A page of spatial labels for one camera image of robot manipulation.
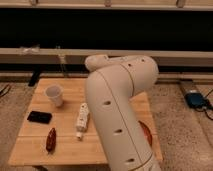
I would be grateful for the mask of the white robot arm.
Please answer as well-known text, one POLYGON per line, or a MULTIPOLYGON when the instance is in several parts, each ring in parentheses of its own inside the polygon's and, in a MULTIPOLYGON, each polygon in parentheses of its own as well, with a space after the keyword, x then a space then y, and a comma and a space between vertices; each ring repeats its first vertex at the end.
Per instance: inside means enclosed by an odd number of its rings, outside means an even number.
POLYGON ((158 66, 149 56, 86 58, 85 98, 111 171, 161 171, 130 99, 152 87, 158 66))

